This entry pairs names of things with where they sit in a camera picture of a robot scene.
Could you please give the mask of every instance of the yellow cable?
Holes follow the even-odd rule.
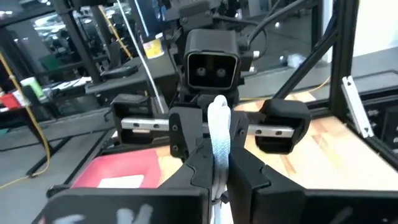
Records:
[[[311,93],[313,91],[317,91],[320,88],[322,88],[323,86],[325,86],[330,80],[330,77],[328,77],[321,85],[318,85],[317,87],[311,89],[311,90],[305,90],[305,91],[298,91],[296,93]],[[272,97],[257,97],[257,98],[241,98],[240,100],[268,100],[271,99]]]
[[[14,86],[17,88],[19,93],[21,93],[22,99],[24,100],[25,105],[26,105],[25,108],[26,108],[26,111],[27,111],[27,113],[29,115],[29,118],[32,120],[33,125],[35,126],[37,132],[39,133],[41,139],[44,142],[44,149],[45,149],[45,154],[46,154],[46,158],[47,158],[47,163],[46,163],[46,165],[45,165],[45,167],[44,167],[44,169],[42,171],[38,171],[38,172],[33,174],[33,176],[36,177],[36,176],[38,176],[40,174],[43,174],[50,167],[50,147],[49,147],[49,143],[47,142],[47,140],[46,140],[46,138],[44,136],[43,130],[41,129],[41,127],[37,123],[37,120],[36,120],[35,116],[33,115],[33,112],[30,109],[30,106],[27,103],[28,102],[27,98],[24,95],[21,86],[17,82],[15,76],[12,74],[12,71],[11,71],[8,63],[6,62],[6,59],[4,58],[4,56],[3,56],[3,54],[1,52],[0,52],[0,60],[1,60],[1,63],[4,65],[4,68],[6,69],[6,72],[7,72],[8,76],[9,76],[9,78],[11,79],[11,81],[13,82]],[[25,176],[25,177],[21,177],[19,179],[13,180],[13,181],[11,181],[9,183],[1,185],[0,189],[3,189],[5,187],[7,187],[7,186],[10,186],[11,184],[15,184],[16,182],[19,182],[21,180],[25,180],[25,179],[28,179],[28,178],[29,178],[29,176]]]
[[[101,6],[98,6],[99,10],[102,13],[102,16],[104,17],[104,19],[106,20],[106,22],[108,23],[109,27],[111,28],[114,36],[116,37],[116,39],[118,40],[120,46],[123,48],[123,50],[125,51],[125,53],[127,54],[127,56],[132,59],[132,55],[130,54],[129,49],[127,49],[127,47],[124,45],[123,41],[120,39],[120,36],[118,34],[118,32],[116,31],[116,29],[114,28],[114,26],[112,25],[112,22],[108,19],[108,17],[106,16],[104,9]]]

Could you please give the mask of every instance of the metal bracket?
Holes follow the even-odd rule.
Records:
[[[130,130],[145,131],[168,131],[169,121],[167,119],[152,118],[123,118],[121,127]],[[203,133],[208,133],[207,123],[203,123]],[[250,124],[248,133],[255,136],[273,137],[273,138],[291,138],[294,129],[288,126],[270,126],[260,124]]]
[[[347,101],[348,109],[351,112],[355,128],[363,138],[373,137],[373,129],[366,116],[361,98],[355,86],[352,76],[343,77],[343,84],[341,85],[344,96]]]

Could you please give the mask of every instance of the white wall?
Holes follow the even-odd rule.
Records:
[[[323,0],[323,30],[333,0]],[[354,57],[398,47],[398,0],[361,0],[356,24]],[[331,62],[331,50],[323,60]]]

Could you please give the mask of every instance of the wooden surface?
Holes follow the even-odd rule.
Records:
[[[288,98],[314,100],[309,93]],[[258,111],[262,103],[246,103],[236,109]],[[245,148],[308,189],[398,190],[398,173],[334,117],[313,120],[308,133],[289,155],[260,151],[254,136],[247,137]],[[157,148],[162,169],[161,182],[182,165],[179,159],[170,156],[169,150],[169,147]]]

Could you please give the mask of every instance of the glass wall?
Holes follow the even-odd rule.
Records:
[[[228,9],[222,12],[226,16],[233,16],[233,7],[239,7],[235,17],[251,21],[261,21],[279,9],[294,2],[293,0],[243,0],[228,1]],[[289,55],[300,54],[307,56],[312,49],[312,9],[302,9],[267,26],[268,36],[260,34],[252,43],[253,50],[263,51],[267,45],[265,56],[256,62],[259,72],[285,67]],[[253,27],[245,27],[240,31],[241,35],[247,35]]]
[[[90,9],[73,12],[73,17],[99,66],[107,60],[107,55]],[[57,71],[69,65],[69,71],[50,75],[50,81],[67,81],[88,75],[69,31],[55,12],[9,25],[6,30],[35,74]]]
[[[123,11],[126,13],[127,20],[129,21],[129,25],[133,32],[136,34],[136,39],[139,40],[139,31],[136,26],[136,22],[132,16],[131,6],[127,1],[122,1]],[[127,47],[128,51],[133,57],[137,57],[137,50],[132,42],[129,31],[125,25],[123,20],[120,8],[117,4],[108,7],[102,7],[106,18],[105,21],[108,25],[108,32],[111,33],[111,42],[116,42],[118,35],[123,42],[123,44]],[[122,49],[120,44],[115,44],[113,47],[117,47],[119,49],[119,53],[121,54],[121,63],[124,64],[129,60],[126,52]]]
[[[46,9],[52,9],[50,0],[1,0],[0,21]]]

